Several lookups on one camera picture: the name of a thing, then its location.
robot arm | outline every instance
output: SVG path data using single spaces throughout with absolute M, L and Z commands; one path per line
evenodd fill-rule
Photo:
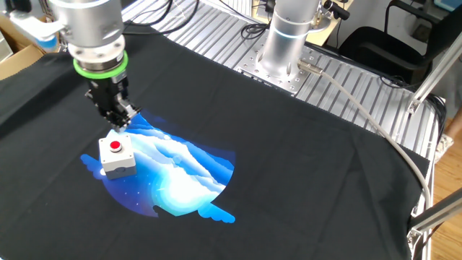
M 119 0 L 49 0 L 56 17 L 33 17 L 29 0 L 6 0 L 6 14 L 21 33 L 44 48 L 56 45 L 56 33 L 68 43 L 74 67 L 89 85 L 86 96 L 115 130 L 124 130 L 139 112 L 128 100 L 123 21 Z

black fabric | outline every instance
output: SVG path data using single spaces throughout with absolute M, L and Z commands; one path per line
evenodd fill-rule
M 69 57 L 52 54 L 0 82 L 71 88 L 39 112 L 45 95 L 23 104 L 30 113 L 9 111 L 21 124 L 2 121 L 14 129 L 0 139 L 4 259 L 409 259 L 421 189 L 386 140 L 164 37 L 128 38 L 127 51 L 130 97 L 176 126 L 164 131 L 235 152 L 214 204 L 236 221 L 161 209 L 145 217 L 116 202 L 79 159 L 97 158 L 110 127 L 62 63 Z M 0 95 L 9 99 L 21 97 Z M 427 172 L 428 161 L 409 154 Z

gray cable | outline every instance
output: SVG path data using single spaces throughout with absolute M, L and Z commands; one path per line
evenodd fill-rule
M 334 85 L 337 89 L 339 89 L 342 93 L 344 93 L 348 99 L 361 111 L 361 113 L 369 120 L 369 122 L 387 139 L 388 142 L 396 149 L 396 151 L 403 157 L 403 159 L 409 164 L 409 166 L 412 168 L 414 171 L 416 177 L 420 181 L 420 185 L 422 185 L 424 189 L 424 198 L 425 198 L 425 209 L 430 208 L 430 190 L 428 189 L 427 183 L 425 181 L 425 177 L 422 175 L 420 172 L 419 168 L 417 165 L 414 163 L 414 161 L 406 154 L 406 152 L 401 148 L 395 140 L 391 138 L 391 136 L 380 126 L 375 119 L 367 112 L 367 110 L 361 105 L 361 103 L 356 100 L 347 90 L 343 88 L 343 86 L 338 83 L 333 77 L 331 77 L 329 74 L 325 73 L 324 71 L 321 71 L 321 76 L 325 77 L 328 79 L 332 85 Z

cardboard box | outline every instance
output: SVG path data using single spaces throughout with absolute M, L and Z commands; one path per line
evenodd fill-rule
M 0 31 L 14 54 L 0 63 L 0 80 L 6 79 L 38 61 L 45 51 L 34 45 L 3 15 L 0 15 Z

red button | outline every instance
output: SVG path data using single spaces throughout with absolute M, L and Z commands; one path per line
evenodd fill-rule
M 121 147 L 121 143 L 118 142 L 118 141 L 112 141 L 112 142 L 110 143 L 110 148 L 112 148 L 112 149 L 114 149 L 114 150 L 116 150 L 116 149 L 118 149 L 118 148 L 120 148 L 120 147 Z

